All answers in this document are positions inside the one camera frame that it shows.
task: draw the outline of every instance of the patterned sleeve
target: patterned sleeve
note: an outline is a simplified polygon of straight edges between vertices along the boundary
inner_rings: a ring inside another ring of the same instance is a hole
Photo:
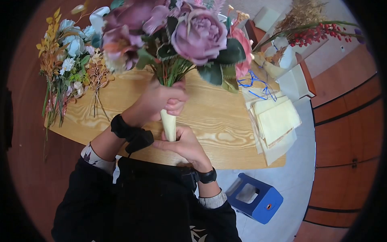
[[[100,158],[91,147],[90,143],[83,148],[80,156],[89,164],[98,167],[106,171],[109,175],[113,175],[113,171],[116,168],[115,159],[113,161],[106,161]]]
[[[199,202],[207,209],[215,209],[222,206],[227,201],[227,196],[223,191],[214,197],[203,198],[199,197]]]

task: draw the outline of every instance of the person's left hand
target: person's left hand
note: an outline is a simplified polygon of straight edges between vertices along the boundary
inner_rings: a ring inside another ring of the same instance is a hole
[[[178,116],[187,100],[184,77],[172,87],[166,87],[153,76],[144,93],[121,116],[128,125],[142,127],[147,122],[160,120],[162,109],[170,115]]]

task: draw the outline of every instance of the light blue rose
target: light blue rose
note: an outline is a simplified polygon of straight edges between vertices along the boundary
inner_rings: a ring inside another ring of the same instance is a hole
[[[68,55],[71,57],[79,56],[83,53],[83,51],[85,51],[85,43],[83,42],[83,39],[81,39],[81,37],[77,35],[67,36],[63,40],[63,45],[67,43],[70,43],[66,47],[66,50],[68,52]]]
[[[91,40],[91,36],[93,36],[93,34],[95,34],[95,30],[94,30],[93,26],[87,26],[86,28],[83,29],[83,33],[82,33],[82,35],[84,37],[83,36],[81,36],[81,37],[84,38],[85,42],[87,42],[87,41]]]
[[[64,19],[60,22],[59,32],[62,32],[67,27],[73,27],[75,22],[73,20]]]

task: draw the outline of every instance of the blue plastic stool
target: blue plastic stool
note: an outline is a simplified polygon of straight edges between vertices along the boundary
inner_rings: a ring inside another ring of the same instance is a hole
[[[228,202],[231,206],[236,208],[238,212],[257,220],[262,224],[267,224],[281,206],[284,198],[274,187],[267,185],[266,183],[260,182],[244,173],[239,173],[238,177],[242,179],[242,183],[230,196],[227,196]],[[247,183],[253,185],[258,194],[250,204],[236,199],[236,196],[242,191]]]

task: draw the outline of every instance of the hand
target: hand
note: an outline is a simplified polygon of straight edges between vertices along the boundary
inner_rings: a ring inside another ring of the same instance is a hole
[[[147,122],[160,120],[162,109],[170,115],[178,116],[187,100],[184,77],[172,87],[166,87],[153,76],[144,93],[121,116],[128,125],[142,127]]]
[[[205,154],[192,129],[188,126],[176,127],[176,138],[178,141],[166,141],[164,131],[161,140],[155,140],[153,146],[158,149],[170,150],[186,158],[193,167],[201,173],[212,171],[210,159]]]

